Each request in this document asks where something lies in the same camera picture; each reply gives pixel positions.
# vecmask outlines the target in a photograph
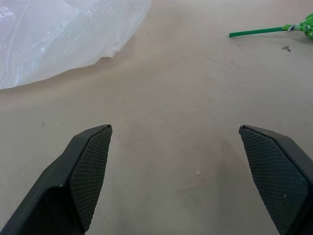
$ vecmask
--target green object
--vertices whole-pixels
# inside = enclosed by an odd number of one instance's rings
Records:
[[[279,31],[283,31],[283,28],[282,27],[265,28],[265,29],[251,30],[251,31],[236,32],[236,33],[230,33],[229,37],[231,38],[231,37],[236,37],[236,36],[258,34],[258,33],[271,33],[271,32],[279,32]]]
[[[279,32],[279,31],[301,31],[304,32],[304,34],[313,39],[313,13],[311,13],[307,18],[305,18],[305,21],[298,23],[298,24],[287,24],[283,27],[277,27],[277,28],[265,28],[265,29],[258,29],[258,30],[251,30],[251,31],[243,31],[243,32],[235,32],[230,33],[229,37],[235,37],[235,36],[243,36],[243,35],[250,35],[250,34],[258,34],[258,33],[271,33],[271,32]]]

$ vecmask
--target floor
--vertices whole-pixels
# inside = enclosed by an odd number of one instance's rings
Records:
[[[88,235],[278,235],[238,125],[312,153],[312,41],[227,34],[298,23],[312,9],[310,0],[155,0],[114,59],[0,91],[0,227],[72,136],[110,123]]]

